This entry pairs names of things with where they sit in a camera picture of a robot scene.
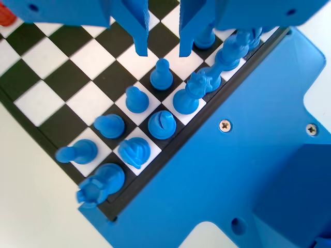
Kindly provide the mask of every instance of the pawn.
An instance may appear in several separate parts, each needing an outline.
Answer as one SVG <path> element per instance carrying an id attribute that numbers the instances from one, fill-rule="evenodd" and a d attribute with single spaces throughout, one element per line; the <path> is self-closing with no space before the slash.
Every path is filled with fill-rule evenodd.
<path id="1" fill-rule="evenodd" d="M 135 86 L 126 89 L 126 107 L 133 113 L 144 112 L 149 105 L 149 99 L 145 92 L 140 91 Z"/>
<path id="2" fill-rule="evenodd" d="M 55 158 L 61 163 L 69 163 L 70 161 L 74 161 L 78 164 L 88 164 L 97 156 L 97 153 L 98 148 L 93 141 L 81 139 L 73 146 L 60 148 L 56 152 Z"/>
<path id="3" fill-rule="evenodd" d="M 143 138 L 134 137 L 119 144 L 118 154 L 124 162 L 140 169 L 151 156 L 151 147 Z"/>
<path id="4" fill-rule="evenodd" d="M 206 76 L 204 72 L 199 74 L 193 72 L 185 89 L 177 91 L 174 95 L 172 103 L 177 112 L 189 115 L 196 111 L 199 106 L 199 99 L 212 89 L 210 80 L 211 78 Z"/>
<path id="5" fill-rule="evenodd" d="M 215 42 L 215 33 L 213 28 L 215 26 L 215 22 L 210 23 L 198 36 L 194 39 L 194 44 L 199 49 L 208 49 Z"/>
<path id="6" fill-rule="evenodd" d="M 169 62 L 165 58 L 156 62 L 156 69 L 151 73 L 151 84 L 158 90 L 166 90 L 172 85 L 173 75 L 169 69 Z"/>
<path id="7" fill-rule="evenodd" d="M 95 208 L 111 194 L 118 192 L 125 181 L 125 174 L 117 164 L 104 164 L 93 176 L 79 184 L 77 201 L 84 208 Z"/>
<path id="8" fill-rule="evenodd" d="M 176 131 L 176 120 L 169 111 L 156 112 L 148 121 L 148 130 L 159 140 L 170 138 Z"/>
<path id="9" fill-rule="evenodd" d="M 99 116 L 94 127 L 106 138 L 118 138 L 124 132 L 125 124 L 118 115 Z"/>
<path id="10" fill-rule="evenodd" d="M 250 33 L 239 30 L 236 35 L 228 37 L 223 47 L 217 52 L 215 62 L 220 62 L 224 71 L 231 71 L 239 65 L 240 59 L 249 51 Z"/>

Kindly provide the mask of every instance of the black square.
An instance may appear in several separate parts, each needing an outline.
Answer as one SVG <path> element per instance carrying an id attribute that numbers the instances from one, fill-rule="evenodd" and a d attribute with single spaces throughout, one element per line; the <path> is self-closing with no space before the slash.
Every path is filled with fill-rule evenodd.
<path id="1" fill-rule="evenodd" d="M 148 48 L 159 58 L 165 57 L 178 43 L 179 38 L 162 23 L 149 32 Z"/>
<path id="2" fill-rule="evenodd" d="M 71 60 L 66 61 L 45 79 L 45 82 L 64 101 L 67 101 L 89 81 L 88 76 Z"/>
<path id="3" fill-rule="evenodd" d="M 262 40 L 260 40 L 259 45 L 258 45 L 255 49 L 253 49 L 252 51 L 249 51 L 248 54 L 244 57 L 244 60 L 246 60 L 246 61 L 249 60 L 249 59 L 251 58 L 251 56 L 253 56 L 254 53 L 255 53 L 258 49 L 260 49 L 260 47 L 261 47 L 263 44 L 264 44 L 264 42 L 263 42 Z"/>
<path id="4" fill-rule="evenodd" d="M 151 84 L 151 80 L 150 80 L 150 76 L 151 76 L 151 72 L 155 70 L 155 67 L 150 70 L 145 76 L 143 76 L 139 82 L 144 85 L 146 87 L 146 89 L 152 93 L 160 102 L 162 102 L 165 98 L 167 98 L 168 95 L 171 94 L 171 92 L 173 92 L 182 82 L 183 80 L 181 80 L 176 73 L 174 73 L 172 70 L 170 70 L 172 72 L 173 75 L 173 82 L 172 85 L 166 89 L 166 90 L 158 90 L 156 88 L 154 88 L 154 86 Z"/>
<path id="5" fill-rule="evenodd" d="M 82 27 L 62 26 L 49 38 L 65 55 L 70 57 L 88 43 L 92 36 Z"/>
<path id="6" fill-rule="evenodd" d="M 36 45 L 45 34 L 35 25 L 23 23 L 8 37 L 7 41 L 22 56 L 27 50 Z"/>
<path id="7" fill-rule="evenodd" d="M 219 48 L 220 45 L 222 45 L 222 43 L 223 41 L 217 36 L 215 36 L 215 42 L 210 48 L 203 50 L 197 48 L 195 44 L 193 44 L 193 51 L 198 54 L 198 56 L 201 57 L 203 60 L 206 60 L 217 48 Z"/>
<path id="8" fill-rule="evenodd" d="M 108 163 L 114 163 L 114 164 L 117 164 L 118 166 L 120 166 L 122 169 L 123 169 L 123 171 L 124 171 L 124 174 L 125 174 L 125 181 L 124 181 L 124 185 L 122 186 L 122 188 L 118 191 L 118 192 L 116 192 L 115 194 L 111 194 L 111 195 L 109 195 L 108 196 L 108 198 L 107 198 L 107 201 L 108 202 L 113 202 L 122 192 L 123 192 L 123 190 L 125 190 L 125 188 L 127 187 L 127 186 L 129 186 L 131 183 L 132 183 L 132 181 L 133 180 L 135 180 L 136 179 L 136 175 L 132 172 L 132 170 L 130 170 L 129 169 L 129 167 L 128 166 L 126 166 L 126 164 L 125 163 L 123 163 L 123 161 L 115 154 L 115 153 L 111 153 L 111 154 L 109 154 L 109 156 L 108 157 L 106 157 L 105 158 L 105 160 L 103 160 L 99 165 L 98 165 L 98 167 L 96 167 L 92 172 L 91 172 L 91 174 L 90 175 L 94 175 L 94 173 L 95 173 L 95 171 L 99 168 L 99 167 L 101 167 L 101 166 L 103 166 L 104 164 L 108 164 Z"/>
<path id="9" fill-rule="evenodd" d="M 179 2 L 177 0 L 149 0 L 149 10 L 158 18 L 163 19 Z"/>
<path id="10" fill-rule="evenodd" d="M 163 139 L 157 139 L 154 136 L 151 135 L 151 133 L 148 130 L 148 121 L 150 117 L 155 114 L 156 112 L 166 110 L 169 111 L 163 104 L 160 104 L 140 125 L 139 128 L 158 146 L 161 150 L 163 150 L 178 134 L 179 132 L 185 127 L 184 124 L 177 119 L 176 116 L 173 115 L 173 117 L 176 120 L 176 131 L 175 133 L 165 140 Z"/>
<path id="11" fill-rule="evenodd" d="M 57 147 L 67 146 L 87 125 L 66 104 L 46 120 L 39 130 Z"/>
<path id="12" fill-rule="evenodd" d="M 102 115 L 110 115 L 115 114 L 122 118 L 125 124 L 125 130 L 124 133 L 118 137 L 118 138 L 106 138 L 102 136 L 102 134 L 95 129 L 94 125 L 91 125 L 90 128 L 102 139 L 105 144 L 107 144 L 110 149 L 114 150 L 116 146 L 119 145 L 119 143 L 124 140 L 126 136 L 128 136 L 136 127 L 137 125 L 126 115 L 122 110 L 120 110 L 119 107 L 117 107 L 115 104 L 113 104 L 106 112 L 104 112 Z"/>
<path id="13" fill-rule="evenodd" d="M 117 22 L 95 38 L 111 55 L 119 57 L 132 44 L 133 39 Z"/>
<path id="14" fill-rule="evenodd" d="M 39 80 L 39 76 L 20 59 L 0 77 L 0 87 L 15 101 Z"/>
<path id="15" fill-rule="evenodd" d="M 112 100 L 116 101 L 125 93 L 125 89 L 133 85 L 137 79 L 118 61 L 112 63 L 98 75 L 93 82 Z"/>

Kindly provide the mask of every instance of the white square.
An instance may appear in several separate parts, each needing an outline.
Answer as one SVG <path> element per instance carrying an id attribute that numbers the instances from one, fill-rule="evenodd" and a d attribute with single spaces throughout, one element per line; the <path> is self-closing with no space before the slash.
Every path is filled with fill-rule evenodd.
<path id="1" fill-rule="evenodd" d="M 113 101 L 92 81 L 87 83 L 68 101 L 67 105 L 88 125 L 102 115 Z"/>
<path id="2" fill-rule="evenodd" d="M 166 15 L 166 17 L 161 20 L 161 22 L 177 37 L 179 37 L 179 12 L 180 5 L 174 8 L 169 14 Z"/>
<path id="3" fill-rule="evenodd" d="M 271 37 L 271 35 L 273 35 L 274 32 L 276 32 L 277 29 L 278 29 L 278 27 L 275 27 L 274 29 L 270 30 L 269 32 L 262 34 L 261 35 L 261 40 L 263 42 L 266 42 L 267 39 L 269 39 Z"/>
<path id="4" fill-rule="evenodd" d="M 9 45 L 7 40 L 0 41 L 0 76 L 2 76 L 19 59 L 20 56 Z"/>
<path id="5" fill-rule="evenodd" d="M 184 125 L 187 125 L 187 123 L 190 122 L 191 119 L 203 108 L 204 105 L 206 105 L 206 102 L 201 98 L 199 99 L 199 106 L 196 111 L 194 111 L 192 114 L 189 115 L 183 115 L 177 112 L 174 108 L 174 104 L 172 103 L 172 100 L 174 98 L 174 95 L 177 91 L 180 89 L 184 89 L 186 86 L 185 82 L 182 82 L 170 95 L 168 95 L 167 98 L 162 102 L 164 106 L 166 106 L 171 113 L 173 113 Z"/>
<path id="6" fill-rule="evenodd" d="M 133 167 L 132 165 L 129 165 L 128 163 L 125 163 L 130 170 L 133 171 L 133 173 L 135 173 L 136 176 L 138 176 L 150 163 L 151 161 L 157 156 L 159 155 L 159 153 L 161 152 L 161 149 L 150 139 L 147 137 L 147 135 L 140 130 L 140 128 L 136 127 L 125 139 L 129 140 L 130 138 L 134 138 L 134 137 L 139 137 L 139 138 L 143 138 L 145 139 L 149 146 L 151 147 L 151 156 L 149 157 L 149 159 L 147 160 L 146 163 L 141 165 L 140 169 L 137 169 L 135 167 Z M 122 158 L 120 157 L 120 155 L 118 154 L 118 148 L 119 146 L 117 146 L 114 149 L 114 153 L 122 160 Z"/>
<path id="7" fill-rule="evenodd" d="M 22 23 L 23 21 L 20 18 L 17 18 L 16 21 L 8 27 L 3 27 L 0 25 L 0 34 L 2 34 L 3 37 L 7 38 L 19 26 L 21 26 Z"/>
<path id="8" fill-rule="evenodd" d="M 115 61 L 115 58 L 94 39 L 78 50 L 70 59 L 91 80 Z"/>
<path id="9" fill-rule="evenodd" d="M 134 45 L 132 45 L 117 58 L 117 61 L 137 80 L 140 80 L 158 61 L 158 57 L 150 49 L 147 49 L 147 55 L 147 57 L 139 56 Z"/>
<path id="10" fill-rule="evenodd" d="M 68 57 L 47 37 L 31 48 L 22 59 L 42 79 L 45 79 Z"/>
<path id="11" fill-rule="evenodd" d="M 161 102 L 152 94 L 150 93 L 140 82 L 136 82 L 134 84 L 135 87 L 137 87 L 142 92 L 146 93 L 146 95 L 149 98 L 149 106 L 143 113 L 133 113 L 126 107 L 125 101 L 126 101 L 126 93 L 124 93 L 116 102 L 115 104 L 128 116 L 130 119 L 139 126 L 144 119 L 146 119 L 153 111 L 157 108 L 158 105 L 161 104 Z"/>
<path id="12" fill-rule="evenodd" d="M 98 27 L 98 26 L 88 26 L 82 25 L 82 27 L 93 37 L 97 37 L 100 35 L 106 28 L 105 27 Z"/>
<path id="13" fill-rule="evenodd" d="M 194 72 L 194 70 L 203 62 L 194 51 L 188 57 L 179 57 L 179 44 L 171 50 L 165 57 L 169 61 L 170 69 L 175 72 L 182 80 Z"/>
<path id="14" fill-rule="evenodd" d="M 149 24 L 148 24 L 148 30 L 151 31 L 153 27 L 155 27 L 160 20 L 150 11 L 149 12 Z"/>
<path id="15" fill-rule="evenodd" d="M 79 140 L 93 141 L 98 148 L 97 156 L 88 164 L 78 164 L 74 161 L 71 163 L 79 170 L 84 177 L 87 177 L 111 152 L 112 150 L 92 131 L 91 128 L 86 128 L 77 138 L 72 141 L 69 146 L 74 145 Z"/>
<path id="16" fill-rule="evenodd" d="M 41 80 L 21 95 L 14 104 L 38 127 L 61 108 L 64 101 Z"/>
<path id="17" fill-rule="evenodd" d="M 239 65 L 236 68 L 234 68 L 232 71 L 223 71 L 221 73 L 221 77 L 228 81 L 240 69 L 240 67 L 243 66 L 244 63 L 246 63 L 246 61 L 241 58 L 239 61 Z"/>
<path id="18" fill-rule="evenodd" d="M 235 32 L 235 29 L 228 29 L 225 31 L 220 31 L 220 30 L 216 30 L 214 29 L 214 33 L 215 35 L 220 38 L 223 42 L 230 36 L 233 34 L 233 32 Z"/>
<path id="19" fill-rule="evenodd" d="M 50 36 L 63 26 L 63 24 L 47 22 L 36 22 L 35 25 L 47 36 Z"/>

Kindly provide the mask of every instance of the mounting hole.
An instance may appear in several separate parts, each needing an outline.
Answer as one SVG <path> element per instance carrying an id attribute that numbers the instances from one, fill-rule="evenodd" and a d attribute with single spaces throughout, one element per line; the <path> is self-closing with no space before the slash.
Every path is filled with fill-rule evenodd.
<path id="1" fill-rule="evenodd" d="M 38 12 L 39 11 L 39 8 L 36 5 L 34 5 L 34 4 L 30 4 L 29 5 L 29 9 L 32 10 L 32 11 L 34 11 L 34 12 Z"/>
<path id="2" fill-rule="evenodd" d="M 296 13 L 296 9 L 290 9 L 290 10 L 286 13 L 286 15 L 289 17 L 289 16 L 294 15 L 295 13 Z"/>
<path id="3" fill-rule="evenodd" d="M 247 224 L 242 218 L 234 218 L 231 222 L 232 232 L 236 235 L 243 235 L 246 232 Z"/>

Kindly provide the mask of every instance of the blue 3d-printed part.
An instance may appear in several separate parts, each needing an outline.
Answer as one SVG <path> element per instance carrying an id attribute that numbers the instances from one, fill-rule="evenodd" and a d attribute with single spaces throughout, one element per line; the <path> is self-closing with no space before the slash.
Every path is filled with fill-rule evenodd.
<path id="1" fill-rule="evenodd" d="M 159 111 L 148 121 L 148 130 L 159 140 L 170 138 L 176 131 L 176 120 L 169 111 Z"/>
<path id="2" fill-rule="evenodd" d="M 252 210 L 304 144 L 331 144 L 331 134 L 303 104 L 324 65 L 321 52 L 293 29 L 234 91 L 234 84 L 225 84 L 222 93 L 231 91 L 227 99 L 213 98 L 218 102 L 209 105 L 210 112 L 196 115 L 206 121 L 114 225 L 97 208 L 80 211 L 118 248 L 179 247 L 205 221 L 215 223 L 240 248 L 266 248 Z M 224 119 L 231 122 L 230 132 L 219 130 Z M 316 125 L 318 135 L 307 134 L 309 123 Z"/>
<path id="3" fill-rule="evenodd" d="M 165 58 L 156 62 L 156 69 L 152 71 L 150 80 L 153 87 L 158 90 L 166 90 L 172 85 L 173 75 Z"/>
<path id="4" fill-rule="evenodd" d="M 144 112 L 149 105 L 149 99 L 145 92 L 142 92 L 135 86 L 126 89 L 126 107 L 133 113 Z"/>
<path id="5" fill-rule="evenodd" d="M 99 116 L 94 122 L 94 127 L 106 138 L 118 138 L 124 132 L 125 124 L 121 117 L 111 114 Z"/>
<path id="6" fill-rule="evenodd" d="M 151 155 L 151 148 L 146 140 L 134 137 L 119 144 L 118 154 L 124 162 L 140 169 Z"/>
<path id="7" fill-rule="evenodd" d="M 119 191 L 125 181 L 125 174 L 117 164 L 104 164 L 93 176 L 79 184 L 77 201 L 83 208 L 94 208 L 102 203 L 108 195 Z"/>
<path id="8" fill-rule="evenodd" d="M 88 164 L 97 156 L 97 153 L 98 148 L 93 141 L 81 139 L 73 146 L 60 148 L 56 152 L 55 158 L 61 163 L 74 161 L 78 164 Z"/>

